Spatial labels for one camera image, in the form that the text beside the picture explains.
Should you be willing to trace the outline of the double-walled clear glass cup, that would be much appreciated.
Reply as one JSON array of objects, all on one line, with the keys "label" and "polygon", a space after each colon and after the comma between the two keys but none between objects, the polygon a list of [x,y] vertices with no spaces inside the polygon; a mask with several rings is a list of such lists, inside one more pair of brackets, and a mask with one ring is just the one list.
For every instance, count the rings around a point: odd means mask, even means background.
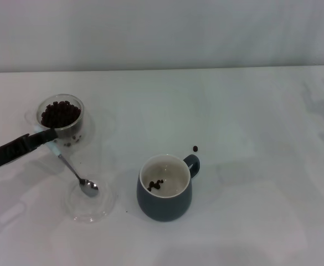
[{"label": "double-walled clear glass cup", "polygon": [[54,129],[43,126],[40,123],[40,115],[46,106],[55,101],[69,101],[71,104],[81,109],[79,118],[69,126],[57,128],[58,138],[54,143],[64,149],[78,150],[87,145],[94,135],[94,124],[90,115],[86,112],[85,105],[76,96],[71,94],[56,94],[46,98],[45,100],[34,104],[24,113],[24,119],[34,129],[34,126],[40,126],[42,129]]}]

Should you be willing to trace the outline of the small coffee bean cluster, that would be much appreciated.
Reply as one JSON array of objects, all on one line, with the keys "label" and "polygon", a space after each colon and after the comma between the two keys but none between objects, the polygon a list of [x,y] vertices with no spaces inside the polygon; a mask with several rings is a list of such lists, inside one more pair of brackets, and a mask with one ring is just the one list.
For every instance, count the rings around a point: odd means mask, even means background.
[{"label": "small coffee bean cluster", "polygon": [[152,191],[153,189],[160,190],[161,189],[161,184],[164,183],[164,180],[157,180],[156,182],[150,181],[147,186],[148,191]]}]

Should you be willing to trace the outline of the clear glass saucer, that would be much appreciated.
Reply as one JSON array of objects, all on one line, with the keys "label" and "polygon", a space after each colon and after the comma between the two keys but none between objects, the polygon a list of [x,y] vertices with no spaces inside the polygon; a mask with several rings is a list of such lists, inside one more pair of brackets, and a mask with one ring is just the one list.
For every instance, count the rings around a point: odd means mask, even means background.
[{"label": "clear glass saucer", "polygon": [[97,180],[95,176],[88,177],[88,180],[96,184],[96,196],[87,196],[79,187],[78,181],[73,181],[62,198],[66,214],[77,222],[97,222],[106,217],[115,204],[115,195],[106,181]]}]

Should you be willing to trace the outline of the light blue handled metal spoon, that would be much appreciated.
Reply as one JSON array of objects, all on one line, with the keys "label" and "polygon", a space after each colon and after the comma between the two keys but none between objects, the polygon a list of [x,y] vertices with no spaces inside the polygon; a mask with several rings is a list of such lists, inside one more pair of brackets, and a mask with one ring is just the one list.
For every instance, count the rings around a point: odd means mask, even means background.
[{"label": "light blue handled metal spoon", "polygon": [[48,147],[48,149],[60,159],[60,161],[74,174],[74,176],[79,181],[79,187],[81,191],[87,195],[88,197],[96,197],[99,194],[98,186],[90,180],[82,178],[75,168],[65,159],[62,152],[59,150],[58,146],[54,143],[54,140],[58,138],[55,129],[47,129],[44,130],[40,126],[34,126],[35,133],[41,133],[48,140],[44,141],[44,144]]}]

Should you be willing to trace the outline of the dark teal ceramic mug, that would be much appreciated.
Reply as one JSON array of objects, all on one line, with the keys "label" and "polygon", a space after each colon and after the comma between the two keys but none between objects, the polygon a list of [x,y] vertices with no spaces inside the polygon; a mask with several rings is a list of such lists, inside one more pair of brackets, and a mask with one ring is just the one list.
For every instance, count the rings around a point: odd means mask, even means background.
[{"label": "dark teal ceramic mug", "polygon": [[[188,210],[192,201],[192,178],[200,170],[196,155],[181,160],[170,154],[149,158],[138,174],[136,196],[140,209],[155,221],[173,221]],[[150,181],[164,180],[161,189],[147,190]]]}]

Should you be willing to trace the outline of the coffee beans pile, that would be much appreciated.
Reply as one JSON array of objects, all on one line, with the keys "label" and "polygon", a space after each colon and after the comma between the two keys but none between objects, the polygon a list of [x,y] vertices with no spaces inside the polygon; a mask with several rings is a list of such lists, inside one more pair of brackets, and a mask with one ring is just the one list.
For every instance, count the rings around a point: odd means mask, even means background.
[{"label": "coffee beans pile", "polygon": [[40,123],[48,128],[62,128],[74,123],[80,114],[81,109],[69,101],[55,101],[41,113]]}]

